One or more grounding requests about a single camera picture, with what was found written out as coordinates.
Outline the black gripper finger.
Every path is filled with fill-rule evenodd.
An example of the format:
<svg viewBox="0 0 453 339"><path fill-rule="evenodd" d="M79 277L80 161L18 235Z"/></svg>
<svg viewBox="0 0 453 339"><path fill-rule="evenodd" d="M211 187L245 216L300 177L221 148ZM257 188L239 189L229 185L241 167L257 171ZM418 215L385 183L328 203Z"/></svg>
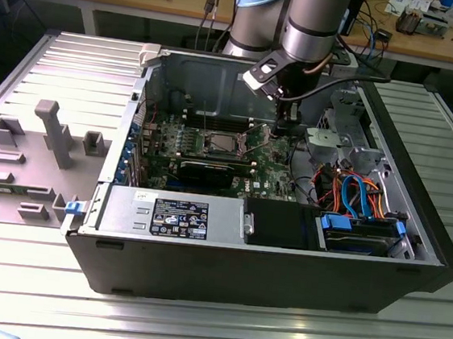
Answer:
<svg viewBox="0 0 453 339"><path fill-rule="evenodd" d="M272 135L274 138L293 137L297 133L297 123L278 119L273 124Z"/></svg>

